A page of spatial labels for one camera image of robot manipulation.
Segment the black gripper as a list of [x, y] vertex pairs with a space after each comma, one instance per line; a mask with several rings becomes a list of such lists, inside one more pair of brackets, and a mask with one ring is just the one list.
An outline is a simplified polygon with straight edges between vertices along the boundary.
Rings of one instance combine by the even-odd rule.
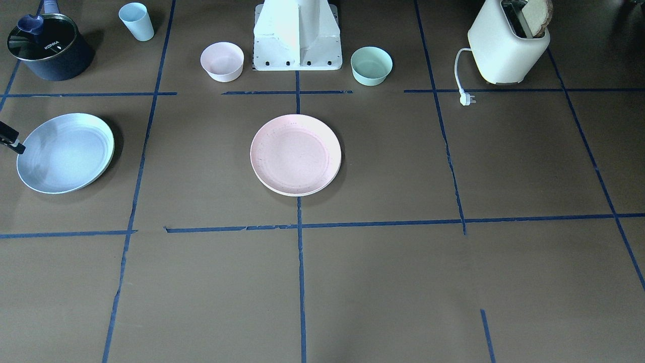
[[12, 151], [19, 155], [23, 154], [26, 147], [23, 143], [19, 143], [19, 132], [3, 122], [0, 122], [0, 129], [2, 144], [9, 146]]

